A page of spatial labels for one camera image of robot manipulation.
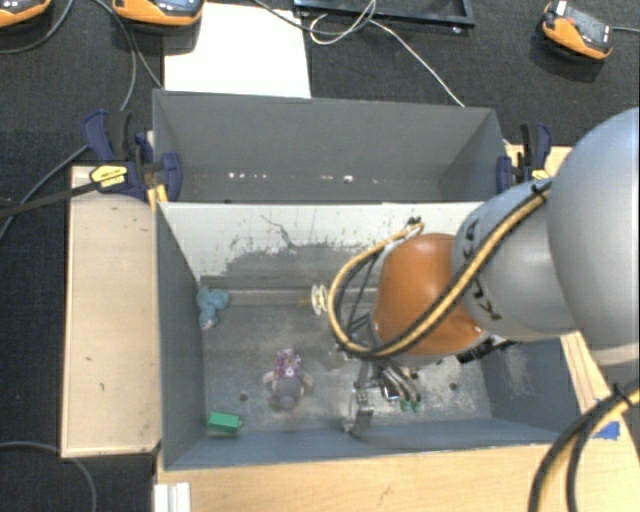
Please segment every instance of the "orange device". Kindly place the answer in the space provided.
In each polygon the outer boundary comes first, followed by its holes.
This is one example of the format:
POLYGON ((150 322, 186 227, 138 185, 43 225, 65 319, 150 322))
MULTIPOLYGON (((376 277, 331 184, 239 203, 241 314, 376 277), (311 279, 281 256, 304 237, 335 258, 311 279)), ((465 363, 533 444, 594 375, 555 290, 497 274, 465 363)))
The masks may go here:
POLYGON ((121 18, 162 27, 193 25, 202 16, 204 4, 205 0, 112 0, 121 18))
POLYGON ((30 20, 47 10, 51 0, 0 0, 0 28, 30 20))
POLYGON ((590 14, 554 0, 545 8, 542 31, 557 49, 569 56, 602 60, 613 50, 611 27, 590 14))

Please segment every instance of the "bin floor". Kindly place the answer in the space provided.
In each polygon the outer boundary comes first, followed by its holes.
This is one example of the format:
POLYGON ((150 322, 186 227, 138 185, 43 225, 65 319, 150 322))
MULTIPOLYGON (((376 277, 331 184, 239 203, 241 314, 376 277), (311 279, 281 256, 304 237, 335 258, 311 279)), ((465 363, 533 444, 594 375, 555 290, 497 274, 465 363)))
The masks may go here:
MULTIPOLYGON (((340 428, 350 415, 353 382, 360 363, 346 360, 330 365, 335 350, 326 315, 316 316, 309 305, 233 306, 219 315, 217 327, 203 333, 206 408, 236 414, 244 433, 340 428), (268 403, 263 375, 275 367, 276 352, 293 347, 314 380, 291 411, 275 411, 268 403)), ((384 401, 373 389, 376 423, 490 418, 489 399, 480 366, 460 365, 445 358, 419 371, 423 406, 401 412, 397 403, 384 401)))

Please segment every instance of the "gray robot arm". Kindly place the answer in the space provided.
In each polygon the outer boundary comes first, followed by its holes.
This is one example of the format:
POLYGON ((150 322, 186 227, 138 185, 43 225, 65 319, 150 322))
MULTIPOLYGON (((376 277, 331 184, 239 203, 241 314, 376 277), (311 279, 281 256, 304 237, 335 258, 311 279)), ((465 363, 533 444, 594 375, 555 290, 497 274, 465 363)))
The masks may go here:
MULTIPOLYGON (((453 271, 542 184, 514 187, 472 212, 456 236, 453 271)), ((637 378, 637 108, 578 142, 546 203, 502 241, 462 302, 488 332, 515 341, 579 330, 605 376, 637 378)))

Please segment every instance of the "blue clamp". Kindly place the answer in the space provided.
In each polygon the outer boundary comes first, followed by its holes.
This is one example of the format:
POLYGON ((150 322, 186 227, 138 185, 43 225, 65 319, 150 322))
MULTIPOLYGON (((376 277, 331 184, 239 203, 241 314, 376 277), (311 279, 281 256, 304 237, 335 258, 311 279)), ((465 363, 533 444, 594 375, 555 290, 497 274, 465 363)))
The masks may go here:
POLYGON ((182 169, 176 152, 163 153, 160 162, 153 163, 154 153, 144 134, 135 136, 135 155, 129 147, 128 126, 131 113, 97 110, 82 123, 85 144, 93 150, 100 164, 118 163, 126 166, 127 180, 104 192, 128 195, 140 201, 147 200, 147 191, 163 184, 169 201, 176 201, 182 188, 182 169), (145 180, 153 174, 153 184, 145 180))
POLYGON ((498 193, 509 188, 533 180, 533 171, 544 169, 547 157, 551 152, 551 132, 541 123, 520 125, 524 145, 524 153, 518 153, 517 167, 511 158, 502 156, 496 168, 496 186, 498 193))

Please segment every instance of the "white wire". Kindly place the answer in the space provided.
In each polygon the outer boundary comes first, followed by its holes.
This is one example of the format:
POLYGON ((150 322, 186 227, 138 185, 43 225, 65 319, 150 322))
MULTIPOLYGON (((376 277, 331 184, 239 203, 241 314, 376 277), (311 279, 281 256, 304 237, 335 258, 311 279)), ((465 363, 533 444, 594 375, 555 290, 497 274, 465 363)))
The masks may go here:
MULTIPOLYGON (((55 446, 40 443, 37 441, 7 441, 0 443, 0 450, 14 450, 16 448, 32 448, 53 453, 56 456, 60 456, 60 450, 58 450, 58 448, 56 448, 55 446)), ((80 470, 80 473, 82 473, 82 476, 86 480, 87 485, 89 486, 89 491, 91 492, 90 510, 91 512, 96 512, 98 510, 98 492, 96 490, 96 484, 91 477, 91 473, 89 473, 89 470, 78 459, 69 458, 68 460, 80 470)))
POLYGON ((422 64, 422 66, 424 66, 424 68, 431 73, 431 76, 433 76, 433 78, 436 79, 436 81, 444 88, 445 92, 451 97, 451 99, 453 99, 453 101, 455 101, 458 105, 460 105, 461 107, 466 107, 466 105, 460 100, 460 98, 458 98, 451 89, 449 89, 449 86, 444 82, 444 80, 442 78, 440 78, 440 75, 438 75, 438 73, 436 73, 434 71, 434 69, 429 66, 429 64, 427 64, 427 62, 420 57, 420 55, 418 55, 416 53, 416 51, 411 48, 411 46, 409 46, 404 39, 402 39, 398 34, 396 34, 393 30, 391 30, 389 27, 387 27, 386 25, 383 25, 382 23, 378 23, 375 20, 369 20, 369 23, 371 23, 372 25, 375 25, 376 27, 384 30, 385 32, 387 32, 388 34, 390 34, 391 36, 394 37, 394 39, 396 41, 398 41, 402 47, 407 50, 409 52, 409 54, 416 59, 420 64, 422 64))
POLYGON ((311 22, 311 25, 309 25, 309 36, 311 37, 311 39, 313 40, 314 43, 319 44, 321 46, 329 46, 329 45, 335 44, 338 41, 341 41, 342 39, 347 37, 349 34, 353 34, 357 30, 359 30, 360 28, 365 26, 367 23, 372 21, 373 15, 376 12, 377 3, 378 3, 377 0, 371 0, 366 5, 366 7, 362 10, 362 12, 358 15, 356 20, 349 26, 349 28, 347 28, 346 30, 344 30, 342 32, 336 32, 335 33, 336 36, 332 37, 331 39, 318 39, 318 35, 317 34, 321 33, 321 31, 318 31, 316 33, 316 30, 315 30, 316 24, 320 20, 322 20, 322 19, 327 17, 326 14, 322 14, 321 16, 319 16, 315 20, 313 20, 311 22))
POLYGON ((409 44, 404 39, 402 39, 395 31, 393 31, 392 29, 390 29, 386 25, 383 25, 382 23, 379 23, 378 21, 373 19, 373 16, 375 15, 376 6, 377 6, 376 5, 377 4, 377 0, 371 0, 366 5, 366 7, 362 10, 362 12, 358 16, 358 18, 349 26, 349 28, 347 28, 346 30, 344 30, 342 32, 328 32, 328 31, 325 31, 325 30, 318 30, 316 28, 317 23, 320 20, 324 19, 327 16, 326 14, 320 15, 318 18, 313 20, 313 22, 311 22, 311 25, 309 27, 305 27, 303 25, 299 25, 298 23, 292 22, 291 20, 285 18, 280 13, 278 13, 275 9, 273 9, 269 5, 267 5, 264 2, 262 2, 262 0, 251 0, 251 1, 254 2, 255 4, 259 5, 263 9, 266 9, 267 11, 269 11, 274 16, 277 16, 281 20, 289 23, 290 25, 293 25, 294 27, 296 27, 296 28, 298 28, 300 30, 308 32, 309 36, 311 37, 311 39, 313 40, 314 43, 319 44, 319 45, 323 45, 323 46, 328 46, 328 45, 331 45, 331 44, 335 44, 338 41, 340 41, 340 40, 344 39, 345 37, 347 37, 349 34, 353 34, 357 30, 360 30, 361 28, 363 28, 363 27, 367 26, 369 23, 371 23, 372 25, 375 25, 376 27, 380 28, 381 30, 384 30, 385 32, 390 34, 396 41, 398 41, 398 43, 400 43, 402 45, 402 47, 407 52, 409 52, 409 54, 414 59, 416 59, 431 74, 431 76, 433 76, 436 79, 436 81, 443 87, 445 92, 449 95, 449 97, 451 97, 451 99, 453 99, 453 101, 455 101, 461 107, 465 107, 466 106, 460 100, 460 98, 458 98, 453 93, 453 91, 449 88, 449 86, 445 83, 445 81, 440 77, 440 75, 438 75, 438 73, 436 73, 435 70, 431 66, 429 66, 429 64, 427 64, 427 62, 422 57, 420 57, 420 55, 418 55, 418 53, 411 46, 409 46, 409 44), (332 38, 323 40, 323 39, 319 39, 317 37, 318 35, 331 36, 332 38))

